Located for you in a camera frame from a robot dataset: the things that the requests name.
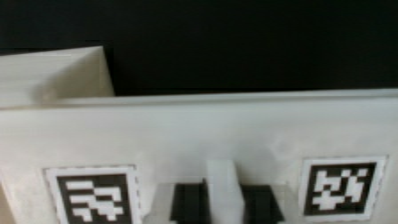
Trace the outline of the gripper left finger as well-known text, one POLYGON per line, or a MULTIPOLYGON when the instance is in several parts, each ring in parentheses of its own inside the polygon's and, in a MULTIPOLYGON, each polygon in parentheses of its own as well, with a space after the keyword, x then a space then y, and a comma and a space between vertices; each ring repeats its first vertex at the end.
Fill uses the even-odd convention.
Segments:
POLYGON ((170 220, 177 224, 212 223, 207 181, 177 184, 170 220))

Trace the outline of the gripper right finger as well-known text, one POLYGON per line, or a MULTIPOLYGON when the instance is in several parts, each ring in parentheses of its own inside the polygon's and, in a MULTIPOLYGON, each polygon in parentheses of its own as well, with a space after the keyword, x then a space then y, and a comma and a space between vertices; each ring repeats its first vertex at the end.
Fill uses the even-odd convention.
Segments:
POLYGON ((269 185, 244 185, 244 224, 280 224, 285 215, 269 185))

